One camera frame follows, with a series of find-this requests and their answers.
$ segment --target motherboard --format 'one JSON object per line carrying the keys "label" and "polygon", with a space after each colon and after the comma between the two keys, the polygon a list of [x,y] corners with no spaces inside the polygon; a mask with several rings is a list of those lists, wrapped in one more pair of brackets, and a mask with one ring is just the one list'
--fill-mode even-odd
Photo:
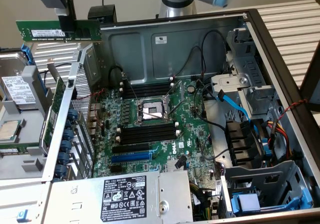
{"label": "motherboard", "polygon": [[[91,112],[92,118],[100,120],[105,129],[97,129],[95,132],[96,160],[93,177],[157,170],[160,172],[183,170],[183,167],[177,170],[175,164],[181,156],[184,156],[186,157],[189,180],[197,183],[200,187],[215,188],[215,177],[212,175],[213,172],[215,173],[214,162],[207,161],[201,154],[201,147],[205,143],[204,154],[206,156],[212,156],[213,149],[211,142],[206,142],[210,134],[208,124],[197,118],[194,113],[195,86],[195,81],[182,80],[180,85],[173,88],[167,97],[168,108],[173,111],[170,113],[170,118],[166,120],[157,118],[157,116],[162,116],[161,110],[164,108],[160,109],[159,106],[164,103],[161,100],[165,95],[123,99],[119,90],[108,90],[102,94],[99,98],[100,102],[95,105],[96,109]],[[140,102],[145,111],[141,115],[137,111],[137,102]],[[114,153],[117,147],[122,146],[117,142],[119,127],[130,130],[139,126],[147,128],[161,125],[162,128],[158,130],[159,132],[167,128],[168,125],[173,125],[177,135],[173,140],[149,142],[152,158],[113,163],[115,157],[121,157],[121,154],[118,156]],[[139,139],[137,134],[133,135],[135,135],[134,140]],[[131,144],[130,146],[135,144],[135,141],[131,139],[126,141]]]}

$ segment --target white wall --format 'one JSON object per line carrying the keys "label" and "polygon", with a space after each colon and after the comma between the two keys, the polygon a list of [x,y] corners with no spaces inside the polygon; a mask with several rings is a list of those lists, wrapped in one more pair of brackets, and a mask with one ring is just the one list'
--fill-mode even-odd
{"label": "white wall", "polygon": [[[101,5],[102,0],[74,0],[78,19],[87,17],[91,6]],[[154,18],[161,0],[104,0],[115,4],[118,21]],[[297,0],[233,0],[228,8],[254,6]],[[216,10],[209,4],[196,1],[197,11]],[[22,43],[15,20],[56,19],[52,9],[47,9],[40,0],[0,0],[0,46],[17,47]]]}

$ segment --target black pcie slot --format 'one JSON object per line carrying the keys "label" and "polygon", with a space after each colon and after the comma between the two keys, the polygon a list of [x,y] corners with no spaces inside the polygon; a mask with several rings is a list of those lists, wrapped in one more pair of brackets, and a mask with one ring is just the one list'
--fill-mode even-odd
{"label": "black pcie slot", "polygon": [[135,94],[138,98],[166,95],[170,90],[170,85],[168,83],[154,83],[150,85],[135,85],[132,88],[134,92],[129,86],[125,88],[122,95],[123,99],[134,98]]}
{"label": "black pcie slot", "polygon": [[149,144],[137,144],[137,145],[124,145],[124,146],[116,146],[112,148],[112,153],[130,153],[130,152],[141,152],[141,151],[149,151]]}
{"label": "black pcie slot", "polygon": [[176,139],[173,123],[124,128],[121,132],[121,144],[137,144]]}

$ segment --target warning label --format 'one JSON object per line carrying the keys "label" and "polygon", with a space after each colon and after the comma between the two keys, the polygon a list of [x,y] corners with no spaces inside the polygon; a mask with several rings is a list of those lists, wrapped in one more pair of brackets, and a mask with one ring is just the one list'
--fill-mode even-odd
{"label": "warning label", "polygon": [[146,176],[104,181],[101,220],[106,222],[147,217]]}
{"label": "warning label", "polygon": [[2,77],[2,80],[16,104],[36,103],[29,84],[21,76]]}

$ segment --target blue pcie slot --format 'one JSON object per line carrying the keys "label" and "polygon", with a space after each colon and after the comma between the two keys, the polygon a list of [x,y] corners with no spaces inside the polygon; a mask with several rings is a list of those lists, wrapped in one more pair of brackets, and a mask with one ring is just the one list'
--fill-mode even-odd
{"label": "blue pcie slot", "polygon": [[125,154],[119,156],[112,156],[112,163],[120,163],[120,162],[130,162],[137,160],[152,160],[151,152],[141,152],[141,153],[133,153],[133,154]]}

